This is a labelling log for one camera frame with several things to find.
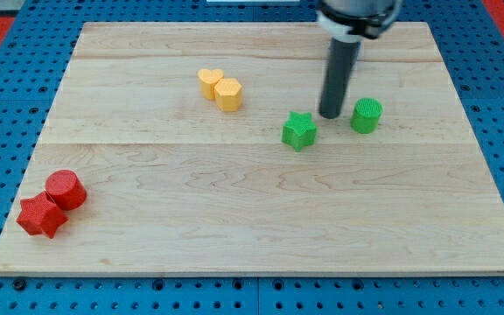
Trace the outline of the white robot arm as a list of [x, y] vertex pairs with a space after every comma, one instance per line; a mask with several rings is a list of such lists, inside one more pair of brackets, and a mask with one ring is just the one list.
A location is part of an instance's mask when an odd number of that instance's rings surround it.
[[403, 0], [320, 0], [318, 24], [331, 35], [318, 113], [339, 117], [363, 39], [378, 39], [396, 21]]

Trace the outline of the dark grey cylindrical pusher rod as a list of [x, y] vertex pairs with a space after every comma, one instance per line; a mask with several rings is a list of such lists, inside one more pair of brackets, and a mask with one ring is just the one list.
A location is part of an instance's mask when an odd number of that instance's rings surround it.
[[346, 43], [332, 39], [318, 105], [318, 113], [322, 117], [334, 119], [340, 116], [360, 47], [360, 42]]

